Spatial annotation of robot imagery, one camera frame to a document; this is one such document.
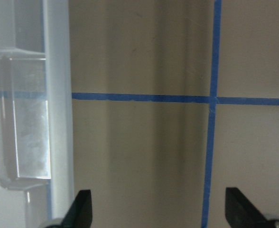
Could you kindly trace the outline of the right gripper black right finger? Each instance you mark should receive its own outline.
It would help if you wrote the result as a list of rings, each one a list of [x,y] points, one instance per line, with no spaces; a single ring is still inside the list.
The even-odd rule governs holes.
[[[272,224],[236,187],[225,190],[225,218],[231,228],[271,228]]]

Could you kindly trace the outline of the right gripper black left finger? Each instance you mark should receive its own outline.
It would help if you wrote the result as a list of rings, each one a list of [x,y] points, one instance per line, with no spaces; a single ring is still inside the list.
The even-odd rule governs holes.
[[[90,190],[80,190],[63,218],[61,228],[90,228],[93,221]]]

